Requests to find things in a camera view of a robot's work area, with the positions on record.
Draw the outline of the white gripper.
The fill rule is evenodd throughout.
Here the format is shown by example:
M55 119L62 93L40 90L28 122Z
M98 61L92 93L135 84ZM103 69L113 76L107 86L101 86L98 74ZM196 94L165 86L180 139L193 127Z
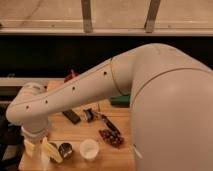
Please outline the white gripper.
M34 155L35 145L33 143L41 142L41 153L48 156L47 153L47 136L51 129L51 123L47 117L32 119L21 126L22 135L24 136L24 146L26 154L29 157Z

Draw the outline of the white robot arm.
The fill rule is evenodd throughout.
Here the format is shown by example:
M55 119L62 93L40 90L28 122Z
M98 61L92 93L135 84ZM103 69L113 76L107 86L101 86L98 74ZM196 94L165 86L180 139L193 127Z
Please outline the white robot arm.
M129 50L49 92L28 83L6 117L41 139L48 115L121 94L130 96L137 171L213 171L213 70L169 45Z

